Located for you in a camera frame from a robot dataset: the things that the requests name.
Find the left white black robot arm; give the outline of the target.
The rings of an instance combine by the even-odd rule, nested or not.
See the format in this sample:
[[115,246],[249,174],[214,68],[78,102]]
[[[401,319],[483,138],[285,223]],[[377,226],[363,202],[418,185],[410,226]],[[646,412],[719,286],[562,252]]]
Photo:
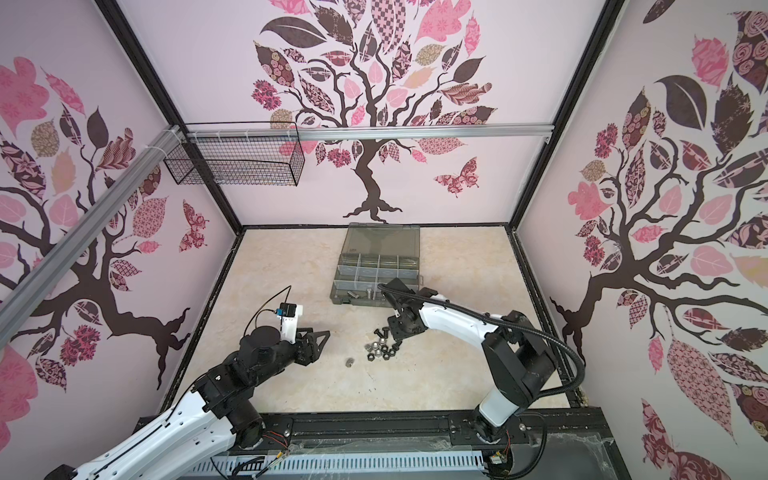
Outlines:
[[250,449],[267,436],[251,403],[257,386],[292,364],[317,361],[328,331],[300,328],[285,340],[274,327],[243,336],[239,348],[211,367],[177,403],[116,447],[78,467],[60,465],[48,479],[176,479],[233,447]]

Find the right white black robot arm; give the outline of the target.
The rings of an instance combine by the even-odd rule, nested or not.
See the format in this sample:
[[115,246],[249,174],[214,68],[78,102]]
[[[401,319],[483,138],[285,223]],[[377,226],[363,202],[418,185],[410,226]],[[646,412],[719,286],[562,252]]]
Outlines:
[[494,387],[474,409],[470,425],[478,437],[498,441],[508,422],[527,410],[556,371],[552,348],[528,318],[481,314],[429,288],[414,291],[394,279],[378,290],[393,308],[388,328],[397,342],[434,330],[481,350]]

